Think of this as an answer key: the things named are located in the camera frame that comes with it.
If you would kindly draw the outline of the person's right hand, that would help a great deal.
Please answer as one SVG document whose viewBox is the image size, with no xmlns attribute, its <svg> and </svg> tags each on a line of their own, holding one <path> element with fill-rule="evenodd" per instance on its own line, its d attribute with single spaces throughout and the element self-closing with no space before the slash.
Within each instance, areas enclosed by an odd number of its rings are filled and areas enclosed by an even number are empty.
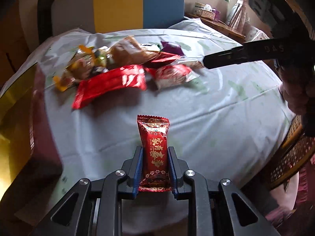
<svg viewBox="0 0 315 236">
<path fill-rule="evenodd" d="M 305 115 L 310 100 L 314 98 L 314 69 L 305 73 L 297 67 L 279 66 L 277 72 L 282 81 L 280 93 L 288 108 L 297 115 Z"/>
</svg>

